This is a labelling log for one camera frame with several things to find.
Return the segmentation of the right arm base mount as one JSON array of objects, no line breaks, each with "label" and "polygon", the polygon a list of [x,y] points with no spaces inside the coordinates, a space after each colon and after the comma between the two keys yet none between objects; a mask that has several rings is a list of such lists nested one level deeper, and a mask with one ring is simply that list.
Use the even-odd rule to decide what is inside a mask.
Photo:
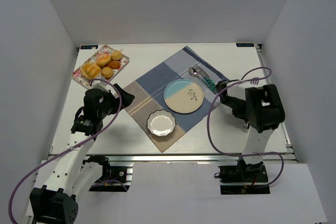
[{"label": "right arm base mount", "polygon": [[222,195],[270,194],[268,176],[263,162],[246,164],[243,159],[236,165],[219,166],[214,178],[220,181]]}]

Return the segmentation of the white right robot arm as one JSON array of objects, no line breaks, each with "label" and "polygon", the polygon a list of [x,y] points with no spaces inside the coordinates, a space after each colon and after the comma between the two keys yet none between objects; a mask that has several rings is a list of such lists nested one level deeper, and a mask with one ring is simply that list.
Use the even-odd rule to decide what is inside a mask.
[{"label": "white right robot arm", "polygon": [[258,86],[250,82],[235,84],[219,81],[216,90],[221,93],[220,102],[232,109],[234,117],[249,127],[243,157],[238,167],[243,173],[256,172],[262,168],[263,157],[270,136],[285,120],[278,89],[274,84]]}]

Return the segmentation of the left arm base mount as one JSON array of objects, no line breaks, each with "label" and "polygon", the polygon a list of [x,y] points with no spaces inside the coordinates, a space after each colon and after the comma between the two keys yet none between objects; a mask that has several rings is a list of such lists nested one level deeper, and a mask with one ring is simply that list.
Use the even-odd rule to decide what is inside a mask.
[{"label": "left arm base mount", "polygon": [[97,179],[89,191],[98,192],[126,192],[129,189],[132,179],[132,167],[110,162],[106,156],[90,156],[82,161],[82,168],[85,164],[99,164],[102,176]]}]

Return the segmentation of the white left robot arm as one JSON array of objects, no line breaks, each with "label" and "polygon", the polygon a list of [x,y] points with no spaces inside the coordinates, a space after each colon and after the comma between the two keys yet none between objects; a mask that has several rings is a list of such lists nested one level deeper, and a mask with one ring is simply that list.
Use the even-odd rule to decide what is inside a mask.
[{"label": "white left robot arm", "polygon": [[79,195],[94,182],[106,178],[108,159],[99,156],[85,160],[97,136],[106,127],[103,120],[117,115],[131,105],[134,95],[117,84],[113,95],[99,84],[85,92],[83,106],[75,114],[70,137],[48,179],[40,188],[33,188],[29,200],[34,218],[40,223],[74,223],[79,208]]}]

